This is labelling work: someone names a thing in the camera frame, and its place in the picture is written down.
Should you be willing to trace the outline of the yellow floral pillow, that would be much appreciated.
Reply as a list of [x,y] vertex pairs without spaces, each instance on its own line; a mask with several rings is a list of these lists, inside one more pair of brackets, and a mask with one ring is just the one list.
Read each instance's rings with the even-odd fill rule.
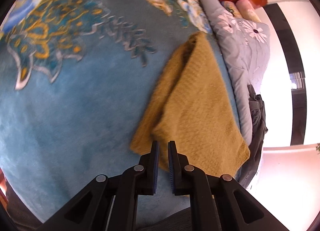
[[221,2],[221,4],[234,17],[242,18],[242,15],[241,15],[240,11],[238,10],[238,8],[236,7],[235,3],[231,2],[231,1],[223,1],[223,2]]

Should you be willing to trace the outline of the pink floral pillow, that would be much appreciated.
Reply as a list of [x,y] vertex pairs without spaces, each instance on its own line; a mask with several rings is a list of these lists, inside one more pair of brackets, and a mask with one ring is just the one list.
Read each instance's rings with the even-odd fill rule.
[[249,0],[238,0],[235,5],[244,19],[261,22]]

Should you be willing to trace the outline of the white glossy wardrobe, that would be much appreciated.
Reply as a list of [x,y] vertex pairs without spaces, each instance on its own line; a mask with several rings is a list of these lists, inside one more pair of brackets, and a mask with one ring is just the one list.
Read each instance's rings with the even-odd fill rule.
[[319,142],[319,14],[311,0],[267,0],[256,10],[270,28],[271,57],[261,93],[266,146]]

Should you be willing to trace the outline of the dark grey garment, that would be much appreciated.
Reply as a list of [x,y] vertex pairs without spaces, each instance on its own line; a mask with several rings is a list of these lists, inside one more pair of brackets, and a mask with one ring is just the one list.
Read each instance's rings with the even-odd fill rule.
[[266,127],[265,103],[260,94],[256,94],[254,87],[248,85],[249,108],[252,119],[252,141],[249,145],[249,159],[241,166],[238,182],[245,189],[249,186],[256,175],[261,159]]

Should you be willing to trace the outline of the mustard yellow knit sweater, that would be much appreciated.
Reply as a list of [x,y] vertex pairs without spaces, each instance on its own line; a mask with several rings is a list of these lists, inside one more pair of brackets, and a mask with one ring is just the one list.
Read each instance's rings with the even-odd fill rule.
[[224,79],[202,32],[191,35],[171,55],[130,148],[142,155],[153,141],[159,142],[162,169],[168,168],[170,141],[190,164],[213,176],[234,176],[249,158]]

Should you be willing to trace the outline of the light blue floral duvet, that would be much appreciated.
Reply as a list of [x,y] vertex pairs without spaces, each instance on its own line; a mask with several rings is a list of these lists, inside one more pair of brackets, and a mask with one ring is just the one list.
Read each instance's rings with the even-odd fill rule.
[[209,23],[217,37],[238,110],[240,131],[249,145],[253,124],[249,108],[248,85],[255,91],[270,59],[270,29],[267,24],[234,17],[219,0],[201,0]]

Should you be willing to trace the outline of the teal floral bed blanket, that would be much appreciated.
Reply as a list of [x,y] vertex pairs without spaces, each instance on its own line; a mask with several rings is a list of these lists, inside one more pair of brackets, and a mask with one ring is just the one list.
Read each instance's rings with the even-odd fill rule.
[[1,169],[48,220],[98,174],[138,162],[130,142],[172,52],[203,31],[199,0],[16,0],[1,24]]

